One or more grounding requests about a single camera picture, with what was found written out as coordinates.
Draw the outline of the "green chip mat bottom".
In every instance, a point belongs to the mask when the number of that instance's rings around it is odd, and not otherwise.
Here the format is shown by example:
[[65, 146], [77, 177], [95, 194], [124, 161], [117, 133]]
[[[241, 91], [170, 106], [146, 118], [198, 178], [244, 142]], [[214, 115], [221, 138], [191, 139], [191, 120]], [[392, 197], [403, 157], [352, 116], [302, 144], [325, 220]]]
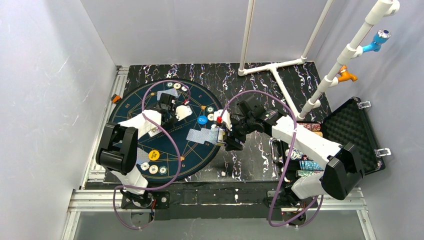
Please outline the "green chip mat bottom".
[[167, 172], [168, 172], [168, 168], [167, 168], [166, 166], [161, 166], [161, 167], [158, 169], [158, 173], [159, 173], [160, 175], [166, 175], [166, 174], [167, 174]]

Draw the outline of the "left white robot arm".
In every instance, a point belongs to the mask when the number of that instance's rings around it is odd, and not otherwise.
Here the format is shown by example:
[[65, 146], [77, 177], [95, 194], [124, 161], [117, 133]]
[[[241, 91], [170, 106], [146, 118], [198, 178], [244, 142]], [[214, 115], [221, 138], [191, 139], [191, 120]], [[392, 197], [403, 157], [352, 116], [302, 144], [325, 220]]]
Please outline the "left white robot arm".
[[156, 104], [120, 123], [105, 124], [95, 155], [98, 165], [113, 173], [131, 194], [143, 195], [148, 181], [136, 167], [139, 139], [177, 122], [176, 97], [163, 93]]

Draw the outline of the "white chip mat bottom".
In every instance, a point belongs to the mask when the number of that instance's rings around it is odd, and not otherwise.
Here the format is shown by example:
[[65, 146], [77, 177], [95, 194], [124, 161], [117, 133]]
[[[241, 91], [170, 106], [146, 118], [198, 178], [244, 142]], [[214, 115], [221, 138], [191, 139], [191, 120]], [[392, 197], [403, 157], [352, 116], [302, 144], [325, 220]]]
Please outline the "white chip mat bottom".
[[140, 165], [140, 168], [141, 168], [142, 171], [146, 171], [146, 170], [148, 170], [150, 168], [150, 164], [148, 162], [143, 162]]

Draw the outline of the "blue backed card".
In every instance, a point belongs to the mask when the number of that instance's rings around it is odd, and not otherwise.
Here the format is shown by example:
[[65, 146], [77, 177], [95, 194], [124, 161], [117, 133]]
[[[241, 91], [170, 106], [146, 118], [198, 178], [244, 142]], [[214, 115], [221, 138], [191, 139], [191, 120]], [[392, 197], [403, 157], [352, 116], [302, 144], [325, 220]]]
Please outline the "blue backed card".
[[186, 140], [198, 144], [204, 144], [206, 142], [208, 133], [206, 128], [198, 129], [189, 129], [188, 134], [186, 136]]

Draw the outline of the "blue dealer button disc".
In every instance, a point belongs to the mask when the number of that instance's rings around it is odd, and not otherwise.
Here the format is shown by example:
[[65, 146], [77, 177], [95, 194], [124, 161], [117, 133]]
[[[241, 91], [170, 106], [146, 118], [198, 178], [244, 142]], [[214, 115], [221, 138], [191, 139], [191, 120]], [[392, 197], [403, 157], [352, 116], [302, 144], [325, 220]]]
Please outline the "blue dealer button disc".
[[205, 125], [207, 122], [208, 122], [208, 118], [207, 118], [205, 115], [200, 115], [200, 116], [197, 118], [197, 123], [198, 123], [199, 125]]

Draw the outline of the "yellow dealer button disc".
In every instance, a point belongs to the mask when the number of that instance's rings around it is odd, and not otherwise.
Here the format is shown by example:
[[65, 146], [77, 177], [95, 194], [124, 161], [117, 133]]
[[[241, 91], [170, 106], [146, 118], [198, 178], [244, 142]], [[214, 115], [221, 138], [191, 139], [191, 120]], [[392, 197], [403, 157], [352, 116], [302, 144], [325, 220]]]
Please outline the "yellow dealer button disc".
[[160, 158], [160, 152], [158, 150], [151, 150], [148, 153], [148, 158], [150, 161], [157, 161]]

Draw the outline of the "yellow chip mat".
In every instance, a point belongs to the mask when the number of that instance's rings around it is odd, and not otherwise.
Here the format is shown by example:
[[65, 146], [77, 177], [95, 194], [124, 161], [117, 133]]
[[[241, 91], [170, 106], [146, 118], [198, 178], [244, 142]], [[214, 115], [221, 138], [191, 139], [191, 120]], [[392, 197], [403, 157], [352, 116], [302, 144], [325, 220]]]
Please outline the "yellow chip mat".
[[173, 88], [176, 89], [176, 90], [179, 90], [181, 87], [182, 87], [182, 85], [180, 83], [177, 83], [177, 82], [173, 85]]
[[155, 174], [157, 174], [157, 173], [158, 173], [159, 168], [158, 168], [158, 166], [157, 166], [157, 165], [151, 165], [151, 166], [149, 167], [148, 171], [149, 171], [149, 173], [150, 173], [151, 175], [155, 175]]
[[215, 121], [215, 115], [213, 113], [210, 113], [210, 114], [207, 115], [207, 119], [209, 121]]

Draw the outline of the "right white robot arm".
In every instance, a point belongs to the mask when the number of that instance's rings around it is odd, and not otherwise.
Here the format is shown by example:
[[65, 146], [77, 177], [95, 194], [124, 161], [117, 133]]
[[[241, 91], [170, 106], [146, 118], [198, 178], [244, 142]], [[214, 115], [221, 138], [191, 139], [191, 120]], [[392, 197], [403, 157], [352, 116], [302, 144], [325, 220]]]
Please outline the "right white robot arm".
[[322, 168], [321, 173], [300, 177], [286, 186], [284, 194], [290, 201], [318, 195], [344, 200], [363, 179], [361, 156], [354, 144], [341, 145], [297, 124], [293, 112], [284, 103], [265, 108], [251, 95], [237, 103], [237, 107], [240, 114], [230, 114], [225, 108], [214, 112], [213, 120], [220, 128], [218, 141], [225, 145], [226, 151], [242, 150], [246, 136], [252, 132], [265, 133], [289, 143]]

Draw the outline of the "blue backed card mat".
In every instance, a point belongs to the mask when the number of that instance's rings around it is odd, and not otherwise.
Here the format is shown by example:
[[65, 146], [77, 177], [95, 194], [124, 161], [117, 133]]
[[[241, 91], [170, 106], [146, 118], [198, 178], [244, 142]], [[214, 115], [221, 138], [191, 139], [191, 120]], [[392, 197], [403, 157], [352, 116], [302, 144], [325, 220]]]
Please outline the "blue backed card mat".
[[179, 91], [174, 88], [167, 89], [167, 90], [159, 90], [157, 91], [157, 100], [159, 101], [161, 99], [161, 96], [164, 94], [174, 96], [175, 98], [178, 98], [180, 96]]
[[148, 163], [149, 161], [150, 161], [149, 154], [138, 147], [137, 155], [136, 155], [136, 164], [142, 165], [143, 163]]

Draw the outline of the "yellow chip mat bottom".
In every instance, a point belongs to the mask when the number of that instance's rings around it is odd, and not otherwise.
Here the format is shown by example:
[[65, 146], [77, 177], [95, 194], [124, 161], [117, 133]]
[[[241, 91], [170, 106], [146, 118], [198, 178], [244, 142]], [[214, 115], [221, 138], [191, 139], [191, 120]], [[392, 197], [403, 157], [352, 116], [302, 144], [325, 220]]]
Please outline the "yellow chip mat bottom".
[[157, 165], [151, 165], [151, 166], [149, 167], [148, 171], [149, 171], [149, 173], [150, 173], [151, 175], [155, 175], [155, 174], [157, 174], [157, 173], [158, 173], [159, 168], [158, 168], [158, 166], [157, 166]]

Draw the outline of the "playing card deck box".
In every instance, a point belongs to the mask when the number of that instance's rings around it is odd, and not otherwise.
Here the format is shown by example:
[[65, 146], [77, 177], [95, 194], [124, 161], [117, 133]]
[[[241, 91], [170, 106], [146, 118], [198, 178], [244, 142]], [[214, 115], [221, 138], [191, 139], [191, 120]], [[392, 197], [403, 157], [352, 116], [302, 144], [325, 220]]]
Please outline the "playing card deck box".
[[216, 138], [216, 144], [218, 146], [225, 146], [226, 145], [226, 135], [227, 135], [227, 131], [224, 130], [223, 128], [218, 128], [218, 132], [217, 132], [217, 138]]

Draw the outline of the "yellow chip mat top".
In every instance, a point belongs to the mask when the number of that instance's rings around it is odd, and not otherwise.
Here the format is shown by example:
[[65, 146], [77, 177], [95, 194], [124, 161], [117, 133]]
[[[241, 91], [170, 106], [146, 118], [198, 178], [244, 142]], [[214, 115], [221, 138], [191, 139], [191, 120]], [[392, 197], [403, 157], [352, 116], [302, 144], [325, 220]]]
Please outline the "yellow chip mat top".
[[179, 90], [181, 87], [182, 87], [182, 85], [180, 83], [177, 83], [177, 82], [173, 85], [173, 88], [176, 89], [176, 90]]

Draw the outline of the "jack of hearts card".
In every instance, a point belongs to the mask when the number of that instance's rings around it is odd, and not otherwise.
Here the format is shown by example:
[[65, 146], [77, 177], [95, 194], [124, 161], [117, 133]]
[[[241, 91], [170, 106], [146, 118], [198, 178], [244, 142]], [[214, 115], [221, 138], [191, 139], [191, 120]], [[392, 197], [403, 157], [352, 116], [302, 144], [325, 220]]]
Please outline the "jack of hearts card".
[[148, 132], [150, 137], [154, 137], [160, 133], [161, 133], [161, 130], [159, 130], [157, 127]]

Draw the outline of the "blue backed card mat top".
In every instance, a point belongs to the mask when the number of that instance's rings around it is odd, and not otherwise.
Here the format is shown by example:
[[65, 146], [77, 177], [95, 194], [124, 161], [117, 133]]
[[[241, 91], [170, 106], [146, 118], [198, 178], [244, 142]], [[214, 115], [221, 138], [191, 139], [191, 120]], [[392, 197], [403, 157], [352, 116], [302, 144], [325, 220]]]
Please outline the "blue backed card mat top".
[[159, 90], [157, 91], [157, 100], [159, 101], [161, 99], [161, 96], [164, 94], [174, 96], [175, 98], [178, 98], [180, 96], [179, 91], [174, 88], [167, 89], [167, 90]]

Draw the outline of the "blue backed card mat bottom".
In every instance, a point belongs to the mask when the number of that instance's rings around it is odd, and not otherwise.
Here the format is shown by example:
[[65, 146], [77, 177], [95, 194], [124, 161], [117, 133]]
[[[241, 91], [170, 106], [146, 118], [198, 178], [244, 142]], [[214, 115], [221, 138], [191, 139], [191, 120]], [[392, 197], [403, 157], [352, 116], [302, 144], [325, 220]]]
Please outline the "blue backed card mat bottom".
[[136, 155], [136, 164], [142, 165], [143, 163], [148, 163], [149, 161], [150, 161], [149, 154], [138, 147], [137, 155]]

